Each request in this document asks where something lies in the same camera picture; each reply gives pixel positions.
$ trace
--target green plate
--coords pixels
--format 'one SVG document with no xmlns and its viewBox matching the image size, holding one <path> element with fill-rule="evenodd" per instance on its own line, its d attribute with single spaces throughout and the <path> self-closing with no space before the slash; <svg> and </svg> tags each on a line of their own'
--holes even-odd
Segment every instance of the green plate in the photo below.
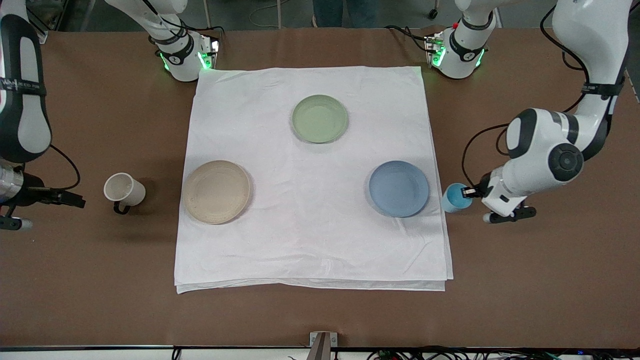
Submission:
<svg viewBox="0 0 640 360">
<path fill-rule="evenodd" d="M 345 132 L 349 116 L 344 106 L 333 97 L 312 95 L 293 109 L 291 121 L 301 139 L 325 143 L 334 141 Z"/>
</svg>

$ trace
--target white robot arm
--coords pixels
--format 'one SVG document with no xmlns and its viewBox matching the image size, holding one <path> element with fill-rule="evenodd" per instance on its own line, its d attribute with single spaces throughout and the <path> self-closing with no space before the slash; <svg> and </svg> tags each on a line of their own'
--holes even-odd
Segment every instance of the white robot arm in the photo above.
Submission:
<svg viewBox="0 0 640 360">
<path fill-rule="evenodd" d="M 190 29 L 176 15 L 185 9 L 186 0 L 107 2 L 149 32 L 175 79 L 194 81 L 201 69 L 214 65 L 218 42 Z M 45 95 L 40 44 L 25 0 L 0 0 L 0 160 L 24 164 L 49 147 L 59 151 L 51 145 Z M 67 191 L 74 186 L 48 188 L 39 177 L 25 173 L 24 166 L 0 163 L 0 230 L 31 227 L 29 220 L 13 217 L 17 206 L 41 202 L 83 208 L 83 198 Z"/>
<path fill-rule="evenodd" d="M 496 26 L 493 11 L 498 6 L 522 0 L 456 0 L 462 17 L 452 28 L 429 39 L 429 64 L 452 79 L 463 79 L 480 65 L 484 46 Z"/>
<path fill-rule="evenodd" d="M 200 70 L 211 68 L 218 42 L 190 30 L 177 14 L 187 0 L 106 0 L 142 26 L 160 49 L 165 68 L 178 81 L 198 79 Z"/>
<path fill-rule="evenodd" d="M 624 82 L 631 2 L 558 0 L 554 32 L 586 69 L 583 97 L 575 114 L 530 108 L 511 121 L 506 135 L 510 160 L 463 191 L 482 197 L 491 209 L 485 222 L 535 215 L 519 205 L 534 193 L 568 184 L 604 146 Z"/>
</svg>

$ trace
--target white tablecloth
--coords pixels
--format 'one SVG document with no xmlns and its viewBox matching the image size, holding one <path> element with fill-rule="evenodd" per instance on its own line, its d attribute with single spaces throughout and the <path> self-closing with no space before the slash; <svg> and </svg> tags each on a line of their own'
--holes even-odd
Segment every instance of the white tablecloth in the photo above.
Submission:
<svg viewBox="0 0 640 360">
<path fill-rule="evenodd" d="M 291 129 L 307 96 L 349 113 L 335 142 Z M 203 70 L 193 101 L 183 184 L 212 160 L 249 173 L 244 213 L 223 225 L 180 203 L 175 285 L 185 291 L 282 283 L 315 288 L 444 290 L 452 279 L 441 186 L 419 68 Z M 427 176 L 427 206 L 411 218 L 378 213 L 369 174 L 404 160 Z"/>
</svg>

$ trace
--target table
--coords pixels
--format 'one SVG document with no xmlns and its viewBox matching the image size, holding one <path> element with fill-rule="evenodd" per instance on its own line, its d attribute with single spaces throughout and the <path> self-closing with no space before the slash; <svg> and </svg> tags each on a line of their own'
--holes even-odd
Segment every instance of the table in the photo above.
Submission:
<svg viewBox="0 0 640 360">
<path fill-rule="evenodd" d="M 442 184 L 463 180 L 478 130 L 527 107 L 561 110 L 582 84 L 535 29 L 498 29 L 466 80 L 425 66 L 385 29 L 228 32 L 219 69 L 422 66 Z M 52 33 L 44 46 L 53 142 L 83 180 L 85 209 L 37 204 L 1 233 L 0 343 L 10 345 L 304 345 L 337 331 L 341 346 L 635 348 L 640 345 L 640 106 L 618 100 L 604 150 L 563 189 L 532 196 L 538 216 L 486 225 L 476 202 L 448 215 L 455 280 L 443 293 L 267 285 L 177 295 L 173 261 L 195 83 L 164 72 L 144 33 Z M 497 133 L 468 156 L 474 179 L 504 162 Z M 115 215 L 102 185 L 141 178 L 148 199 Z M 50 186 L 74 180 L 54 152 L 28 164 Z"/>
</svg>

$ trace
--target plate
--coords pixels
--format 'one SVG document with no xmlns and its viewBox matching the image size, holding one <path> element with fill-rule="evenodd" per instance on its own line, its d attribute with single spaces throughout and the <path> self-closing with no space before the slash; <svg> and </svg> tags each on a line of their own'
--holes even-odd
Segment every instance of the plate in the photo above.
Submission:
<svg viewBox="0 0 640 360">
<path fill-rule="evenodd" d="M 302 140 L 325 143 L 344 134 L 349 124 L 349 115 L 344 106 L 333 97 L 312 95 L 296 105 L 291 122 Z"/>
<path fill-rule="evenodd" d="M 206 224 L 223 224 L 242 212 L 251 195 L 251 184 L 241 167 L 217 160 L 189 175 L 183 195 L 191 216 Z"/>
<path fill-rule="evenodd" d="M 377 167 L 369 179 L 369 193 L 380 211 L 390 217 L 419 213 L 429 199 L 424 173 L 405 161 L 389 161 Z"/>
</svg>

